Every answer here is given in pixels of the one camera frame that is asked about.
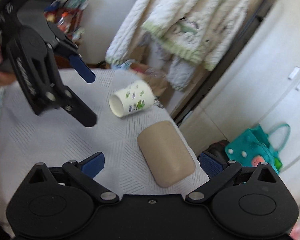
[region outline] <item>table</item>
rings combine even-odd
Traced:
[[[5,201],[10,200],[35,163],[57,167],[68,160],[82,161],[99,151],[105,155],[105,167],[94,180],[120,198],[123,194],[185,196],[209,180],[175,126],[195,160],[196,170],[169,188],[159,187],[138,147],[137,137],[154,123],[173,120],[165,109],[155,105],[117,118],[110,110],[109,97],[139,78],[123,70],[96,69],[94,73],[96,81],[87,84],[74,70],[60,71],[64,84],[98,115],[98,124],[92,128],[82,126],[63,109],[36,116],[19,85],[8,88],[0,119],[0,180]]]

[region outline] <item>white paper cup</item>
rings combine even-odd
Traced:
[[[117,117],[148,109],[153,104],[152,90],[143,80],[138,80],[127,88],[115,92],[109,99],[111,111]]]

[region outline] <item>teal bag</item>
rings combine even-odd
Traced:
[[[279,149],[274,149],[268,138],[282,127],[288,127],[287,135],[281,147],[279,147]],[[287,144],[290,133],[291,127],[288,124],[277,126],[268,134],[266,134],[260,124],[258,124],[252,129],[245,130],[232,143],[229,143],[226,146],[225,151],[230,160],[237,161],[246,167],[252,167],[252,160],[259,155],[263,157],[265,162],[269,163],[277,173],[279,173],[280,168],[282,167],[279,153]]]

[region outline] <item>wardrobe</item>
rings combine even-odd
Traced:
[[[277,0],[260,28],[180,129],[198,155],[260,123],[291,126],[281,178],[300,205],[300,0]],[[281,129],[270,141],[278,147]]]

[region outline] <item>green leaf print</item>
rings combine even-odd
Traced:
[[[141,100],[139,100],[139,102],[138,102],[138,104],[134,104],[134,107],[137,109],[137,110],[141,110],[141,109],[143,109],[144,107],[145,107],[145,101],[143,100],[143,101],[141,101]]]

